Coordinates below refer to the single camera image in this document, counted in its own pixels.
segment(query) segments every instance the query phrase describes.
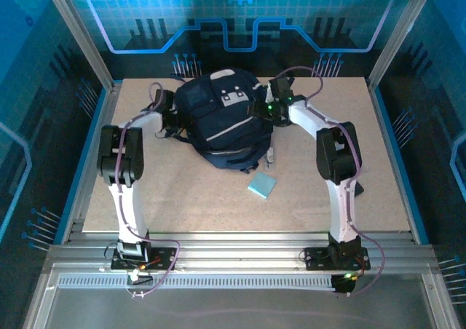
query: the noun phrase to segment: glass enclosure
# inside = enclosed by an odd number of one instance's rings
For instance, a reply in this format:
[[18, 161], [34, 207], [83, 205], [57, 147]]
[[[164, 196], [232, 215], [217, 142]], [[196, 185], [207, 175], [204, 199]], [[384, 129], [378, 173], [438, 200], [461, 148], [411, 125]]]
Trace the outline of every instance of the glass enclosure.
[[0, 0], [0, 27], [0, 327], [19, 328], [101, 86], [51, 0]]
[[[379, 85], [441, 261], [465, 259], [465, 12], [466, 0], [428, 0]], [[461, 302], [463, 283], [451, 292], [455, 301]], [[456, 308], [465, 318], [464, 304]]]
[[[72, 2], [118, 80], [300, 65], [367, 77], [408, 0]], [[51, 0], [0, 3], [0, 327], [16, 328], [103, 97]], [[428, 0], [377, 90], [441, 260], [465, 259], [465, 12], [466, 0]]]
[[115, 79], [326, 63], [367, 76], [407, 1], [73, 0]]

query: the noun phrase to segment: aluminum frame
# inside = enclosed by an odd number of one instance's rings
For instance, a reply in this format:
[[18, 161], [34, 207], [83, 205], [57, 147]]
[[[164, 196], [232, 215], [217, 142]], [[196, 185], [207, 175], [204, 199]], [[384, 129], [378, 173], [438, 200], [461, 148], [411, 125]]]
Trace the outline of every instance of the aluminum frame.
[[[100, 82], [107, 90], [103, 109], [98, 115], [99, 127], [111, 121], [117, 103], [119, 85], [114, 86], [111, 75], [71, 0], [53, 1]], [[382, 124], [382, 118], [380, 107], [374, 97], [375, 87], [394, 58], [408, 33], [408, 28], [415, 21], [425, 1], [410, 0], [371, 73], [369, 89], [380, 124]], [[407, 193], [395, 164], [395, 156], [388, 142], [387, 131], [384, 126], [381, 126], [381, 129], [398, 185], [402, 191], [413, 234], [408, 232], [374, 233], [369, 236], [377, 239], [384, 248], [387, 257], [384, 273], [422, 274], [426, 296], [437, 326], [446, 328], [445, 325], [451, 325], [450, 328], [459, 328], [443, 278], [439, 275], [440, 271], [433, 249], [429, 245], [417, 244], [419, 232], [414, 223]], [[117, 233], [82, 233], [83, 219], [89, 204], [85, 197], [86, 194], [92, 192], [93, 181], [97, 175], [93, 164], [98, 150], [97, 141], [98, 133], [95, 133], [84, 163], [82, 176], [79, 179], [65, 234], [61, 239], [63, 245], [54, 245], [50, 248], [24, 328], [45, 328], [60, 274], [108, 272], [109, 261], [103, 257], [103, 251], [108, 243], [117, 238]], [[303, 247], [325, 246], [328, 243], [327, 234], [321, 233], [190, 233], [152, 234], [152, 237], [179, 239], [182, 248], [177, 269], [191, 274], [231, 274], [232, 272], [235, 274], [309, 274], [305, 271], [303, 263], [298, 260], [299, 251]], [[375, 274], [381, 263], [378, 250], [373, 245], [365, 242], [363, 244], [369, 250], [373, 265], [368, 274]]]
[[379, 58], [369, 75], [369, 91], [374, 91], [392, 63], [393, 58], [413, 27], [419, 13], [427, 0], [409, 0], [400, 16], [393, 32], [384, 46]]

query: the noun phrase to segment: wooden platform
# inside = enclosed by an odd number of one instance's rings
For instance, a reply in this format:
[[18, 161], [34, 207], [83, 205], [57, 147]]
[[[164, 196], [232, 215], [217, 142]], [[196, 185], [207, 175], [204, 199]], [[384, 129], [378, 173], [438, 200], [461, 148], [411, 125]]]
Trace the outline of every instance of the wooden platform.
[[[129, 120], [149, 104], [155, 79], [125, 79], [113, 124]], [[180, 82], [158, 79], [175, 90]], [[295, 94], [309, 95], [316, 78], [297, 78]], [[312, 104], [330, 117], [355, 124], [363, 157], [356, 198], [356, 221], [363, 231], [408, 231], [406, 211], [392, 173], [379, 124], [363, 78], [324, 79]], [[267, 200], [248, 190], [254, 173], [214, 168], [195, 150], [174, 139], [144, 144], [141, 178], [144, 218], [151, 231], [327, 231], [328, 190], [315, 164], [315, 141], [300, 127], [275, 128], [272, 138], [277, 179]], [[117, 214], [108, 187], [97, 177], [84, 223], [85, 231], [117, 231]]]

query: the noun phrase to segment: navy backpack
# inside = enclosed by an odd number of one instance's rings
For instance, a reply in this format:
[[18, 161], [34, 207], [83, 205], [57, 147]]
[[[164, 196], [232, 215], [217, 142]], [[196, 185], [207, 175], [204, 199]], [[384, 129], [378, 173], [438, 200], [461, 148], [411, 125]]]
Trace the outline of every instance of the navy backpack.
[[224, 69], [178, 88], [174, 102], [187, 138], [206, 160], [220, 169], [249, 173], [270, 147], [273, 123], [248, 114], [253, 100], [265, 100], [266, 89], [250, 72]]

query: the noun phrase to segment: blue sticky note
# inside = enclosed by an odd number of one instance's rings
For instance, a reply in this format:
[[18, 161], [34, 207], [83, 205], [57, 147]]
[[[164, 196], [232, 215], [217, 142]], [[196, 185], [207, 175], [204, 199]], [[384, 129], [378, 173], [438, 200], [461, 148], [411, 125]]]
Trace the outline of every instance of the blue sticky note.
[[256, 173], [256, 176], [254, 176], [253, 180], [249, 183], [248, 189], [262, 198], [267, 199], [276, 183], [277, 180], [274, 178], [264, 173]]

